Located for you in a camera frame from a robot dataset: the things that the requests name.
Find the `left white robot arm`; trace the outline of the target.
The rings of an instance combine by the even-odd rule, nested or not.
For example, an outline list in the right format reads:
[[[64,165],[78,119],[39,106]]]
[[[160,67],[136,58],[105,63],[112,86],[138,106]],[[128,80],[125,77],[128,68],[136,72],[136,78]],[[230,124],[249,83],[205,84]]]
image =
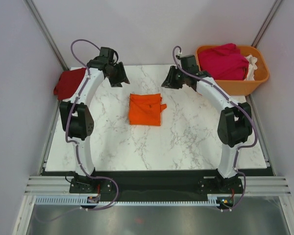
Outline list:
[[[85,74],[75,93],[69,100],[60,103],[65,140],[73,144],[76,159],[70,193],[95,193],[102,181],[96,176],[91,157],[90,136],[94,130],[94,120],[89,107],[96,90],[106,78],[111,87],[129,83],[124,65],[118,58],[114,49],[101,47],[99,55],[86,64]]]

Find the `orange t shirt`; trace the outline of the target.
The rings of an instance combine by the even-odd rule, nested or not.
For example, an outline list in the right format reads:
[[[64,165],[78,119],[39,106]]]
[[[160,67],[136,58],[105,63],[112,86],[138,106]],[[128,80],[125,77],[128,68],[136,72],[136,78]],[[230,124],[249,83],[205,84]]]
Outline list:
[[[130,125],[160,126],[162,112],[167,108],[161,94],[130,94],[128,119]]]

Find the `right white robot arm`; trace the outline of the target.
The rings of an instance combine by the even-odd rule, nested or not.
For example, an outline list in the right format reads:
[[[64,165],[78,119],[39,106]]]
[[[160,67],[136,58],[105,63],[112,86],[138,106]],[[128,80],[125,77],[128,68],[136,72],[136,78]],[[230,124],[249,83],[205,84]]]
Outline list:
[[[247,102],[239,103],[231,98],[206,71],[200,71],[193,55],[174,55],[175,65],[171,66],[162,87],[181,89],[183,85],[191,87],[204,96],[219,113],[217,134],[222,142],[220,164],[216,177],[209,186],[217,192],[243,193],[244,173],[237,168],[239,151],[245,148],[245,142],[256,131],[251,118],[251,107]]]

